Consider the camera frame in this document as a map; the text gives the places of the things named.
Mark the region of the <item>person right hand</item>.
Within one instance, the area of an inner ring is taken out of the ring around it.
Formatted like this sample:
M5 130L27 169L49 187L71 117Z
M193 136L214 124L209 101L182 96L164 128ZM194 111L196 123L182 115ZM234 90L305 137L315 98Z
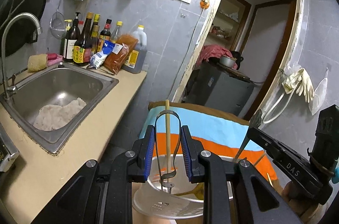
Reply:
M328 209L327 205L312 203L292 181L285 185L281 196L303 223L318 223Z

